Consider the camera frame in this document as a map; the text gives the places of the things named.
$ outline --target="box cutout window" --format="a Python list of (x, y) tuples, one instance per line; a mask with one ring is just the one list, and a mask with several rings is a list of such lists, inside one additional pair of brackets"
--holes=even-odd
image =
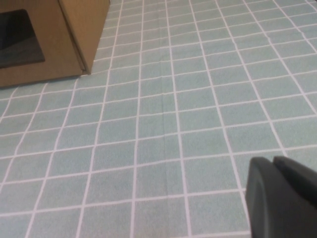
[(27, 11), (0, 13), (0, 68), (43, 61)]

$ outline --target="cardboard box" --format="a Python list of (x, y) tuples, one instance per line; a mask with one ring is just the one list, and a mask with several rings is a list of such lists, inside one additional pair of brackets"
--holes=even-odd
[(0, 86), (91, 73), (109, 0), (0, 0)]

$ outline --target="black object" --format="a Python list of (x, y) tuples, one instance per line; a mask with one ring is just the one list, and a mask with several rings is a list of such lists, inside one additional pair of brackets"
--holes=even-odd
[(252, 238), (317, 238), (317, 173), (286, 157), (250, 161)]
[(0, 50), (31, 37), (35, 33), (26, 10), (0, 14)]

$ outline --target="floor mat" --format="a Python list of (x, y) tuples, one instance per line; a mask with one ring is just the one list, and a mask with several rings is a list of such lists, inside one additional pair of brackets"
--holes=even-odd
[(92, 75), (0, 91), (0, 237), (249, 238), (250, 159), (317, 170), (316, 62), (314, 0), (112, 0)]

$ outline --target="black plastic object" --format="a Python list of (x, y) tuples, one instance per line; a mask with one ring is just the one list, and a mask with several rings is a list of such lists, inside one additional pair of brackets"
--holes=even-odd
[(250, 161), (252, 238), (317, 238), (317, 174), (286, 157)]

